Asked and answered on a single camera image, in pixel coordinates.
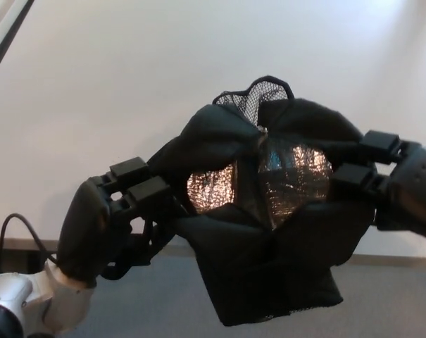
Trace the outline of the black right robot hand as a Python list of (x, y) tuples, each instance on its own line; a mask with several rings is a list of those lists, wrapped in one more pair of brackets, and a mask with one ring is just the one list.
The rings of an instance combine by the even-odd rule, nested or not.
[(354, 153), (354, 161), (335, 170), (333, 183), (374, 204), (379, 231), (406, 231), (426, 238), (426, 147), (371, 130)]

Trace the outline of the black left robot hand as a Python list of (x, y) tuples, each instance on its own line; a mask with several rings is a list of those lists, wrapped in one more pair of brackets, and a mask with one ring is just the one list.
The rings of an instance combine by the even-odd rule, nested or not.
[(170, 186), (140, 158), (112, 165), (75, 192), (61, 228), (56, 265), (74, 280), (119, 280), (149, 265), (174, 237), (169, 225), (187, 216)]

